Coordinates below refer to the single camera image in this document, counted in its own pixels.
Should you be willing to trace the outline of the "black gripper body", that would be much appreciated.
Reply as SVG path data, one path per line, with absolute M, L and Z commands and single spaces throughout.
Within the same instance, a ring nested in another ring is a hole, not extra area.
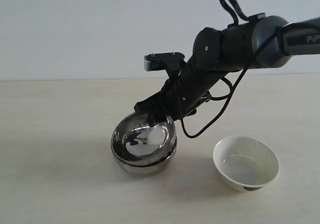
M 195 112 L 198 88 L 192 83 L 166 81 L 158 94 L 161 111 L 173 120 Z

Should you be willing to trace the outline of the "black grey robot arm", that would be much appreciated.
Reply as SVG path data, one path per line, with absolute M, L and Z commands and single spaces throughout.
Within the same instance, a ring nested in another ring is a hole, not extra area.
M 319 18 L 289 23 L 275 15 L 221 31 L 206 27 L 196 36 L 188 60 L 180 52 L 144 57 L 145 70 L 164 70 L 168 79 L 159 92 L 137 102 L 134 111 L 154 122 L 194 115 L 209 99 L 211 87 L 229 73 L 276 69 L 293 56 L 319 54 L 319 28 Z

